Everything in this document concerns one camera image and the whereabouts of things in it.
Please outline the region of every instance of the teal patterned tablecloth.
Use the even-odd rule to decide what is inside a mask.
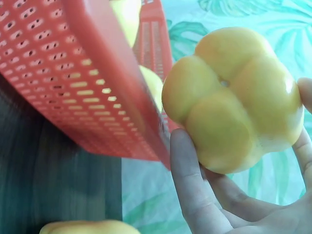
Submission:
[[[264,35],[295,79],[312,78],[312,0],[163,0],[173,60],[194,52],[207,33],[229,26]],[[312,116],[305,113],[312,136]],[[156,162],[123,159],[124,221],[142,234],[189,234],[170,172]],[[281,205],[305,192],[291,149],[265,155],[229,175],[249,196]]]

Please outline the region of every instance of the yellow bell pepper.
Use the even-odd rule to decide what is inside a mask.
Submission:
[[[111,0],[109,4],[132,48],[136,42],[140,24],[141,0]]]
[[[266,39],[247,28],[206,35],[173,66],[162,103],[191,136],[199,162],[221,174],[289,148],[303,127],[295,80]]]
[[[116,220],[68,221],[45,225],[39,234],[140,234],[134,227]]]
[[[161,92],[162,92],[162,86],[163,86],[162,80],[152,70],[146,67],[143,67],[141,65],[139,66],[139,68],[152,94],[152,97],[154,99],[157,109],[159,110],[159,112],[162,112],[162,102],[161,102]]]

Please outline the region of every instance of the hand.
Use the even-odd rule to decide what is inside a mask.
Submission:
[[[312,112],[312,80],[298,82],[306,109]],[[312,233],[312,142],[305,129],[293,145],[306,185],[295,203],[279,206],[248,197],[227,176],[200,167],[194,145],[181,129],[171,135],[171,170],[182,213],[193,234]],[[209,195],[211,188],[219,209]]]

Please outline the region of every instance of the red plastic basket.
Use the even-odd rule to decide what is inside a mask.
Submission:
[[[169,168],[176,126],[157,111],[138,63],[164,79],[170,43],[160,0],[142,5],[133,53],[108,0],[0,0],[0,72],[85,150]]]

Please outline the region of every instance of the dark wooden surface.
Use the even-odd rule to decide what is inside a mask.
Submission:
[[[122,219],[121,159],[79,148],[0,76],[0,234],[106,218]]]

